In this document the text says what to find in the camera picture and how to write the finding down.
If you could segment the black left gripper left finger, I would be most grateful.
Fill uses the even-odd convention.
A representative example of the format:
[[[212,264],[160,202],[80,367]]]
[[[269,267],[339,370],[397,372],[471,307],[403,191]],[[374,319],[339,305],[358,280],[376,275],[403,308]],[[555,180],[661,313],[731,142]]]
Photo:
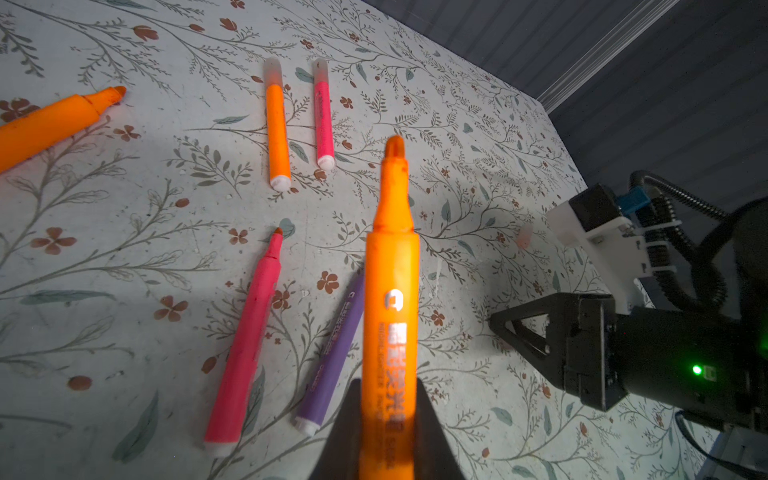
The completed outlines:
[[[351,382],[309,480],[357,480],[361,445],[361,380]]]

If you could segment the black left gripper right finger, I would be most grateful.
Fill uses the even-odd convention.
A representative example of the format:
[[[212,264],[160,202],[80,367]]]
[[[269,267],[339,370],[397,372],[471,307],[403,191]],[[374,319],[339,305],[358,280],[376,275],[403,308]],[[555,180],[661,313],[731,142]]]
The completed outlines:
[[[416,479],[465,479],[420,379],[417,380],[414,460]]]

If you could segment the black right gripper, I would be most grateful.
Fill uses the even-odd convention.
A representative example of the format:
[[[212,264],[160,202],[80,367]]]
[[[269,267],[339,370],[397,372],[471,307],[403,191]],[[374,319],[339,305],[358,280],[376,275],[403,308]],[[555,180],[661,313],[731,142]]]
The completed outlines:
[[[766,306],[750,306],[740,320],[644,307],[619,314],[610,296],[556,293],[494,313],[488,323],[551,384],[566,384],[575,319],[583,404],[608,411],[636,395],[711,428],[766,428]]]

